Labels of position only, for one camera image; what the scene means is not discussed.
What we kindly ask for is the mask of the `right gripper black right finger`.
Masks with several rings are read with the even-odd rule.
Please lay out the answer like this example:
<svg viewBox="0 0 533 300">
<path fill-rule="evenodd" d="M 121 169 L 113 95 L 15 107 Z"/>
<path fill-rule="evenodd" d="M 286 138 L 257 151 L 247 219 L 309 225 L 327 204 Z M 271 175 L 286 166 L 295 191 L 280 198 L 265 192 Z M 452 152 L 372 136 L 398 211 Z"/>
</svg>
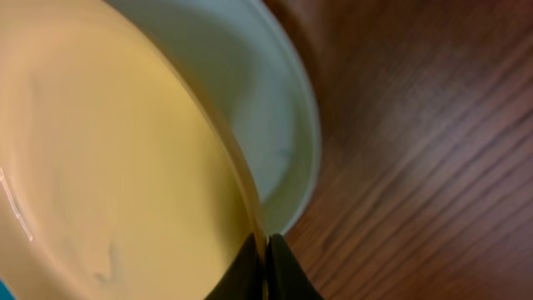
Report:
<svg viewBox="0 0 533 300">
<path fill-rule="evenodd" d="M 269 300 L 323 300 L 281 234 L 269 237 L 266 250 Z"/>
</svg>

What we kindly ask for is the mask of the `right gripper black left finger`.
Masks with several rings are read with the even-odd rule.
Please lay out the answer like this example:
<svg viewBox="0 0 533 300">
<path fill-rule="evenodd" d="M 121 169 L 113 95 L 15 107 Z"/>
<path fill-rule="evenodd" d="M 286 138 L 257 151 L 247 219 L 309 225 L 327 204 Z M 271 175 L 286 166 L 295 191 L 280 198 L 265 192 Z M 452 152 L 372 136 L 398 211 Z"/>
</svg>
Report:
<svg viewBox="0 0 533 300">
<path fill-rule="evenodd" d="M 222 279 L 206 300 L 262 300 L 263 266 L 255 237 L 250 234 Z"/>
</svg>

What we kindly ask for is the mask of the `yellow plate with blue stain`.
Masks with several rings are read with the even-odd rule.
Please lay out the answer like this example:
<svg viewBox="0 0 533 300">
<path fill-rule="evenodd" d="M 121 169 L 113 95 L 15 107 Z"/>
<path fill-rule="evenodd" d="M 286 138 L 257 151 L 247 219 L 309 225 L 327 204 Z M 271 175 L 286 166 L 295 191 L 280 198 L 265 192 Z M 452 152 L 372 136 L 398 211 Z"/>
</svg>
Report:
<svg viewBox="0 0 533 300">
<path fill-rule="evenodd" d="M 102 1 L 1 4 L 1 280 L 17 299 L 203 299 L 260 268 L 217 114 Z"/>
</svg>

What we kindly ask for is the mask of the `light blue plate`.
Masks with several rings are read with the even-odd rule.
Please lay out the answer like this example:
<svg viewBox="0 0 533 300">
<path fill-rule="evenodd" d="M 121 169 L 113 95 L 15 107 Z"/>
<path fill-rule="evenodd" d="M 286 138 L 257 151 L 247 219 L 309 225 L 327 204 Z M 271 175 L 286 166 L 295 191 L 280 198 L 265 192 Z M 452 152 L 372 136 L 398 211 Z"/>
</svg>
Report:
<svg viewBox="0 0 533 300">
<path fill-rule="evenodd" d="M 264 2 L 110 0 L 225 118 L 252 172 L 268 233 L 287 233 L 316 186 L 321 133 L 299 55 Z"/>
</svg>

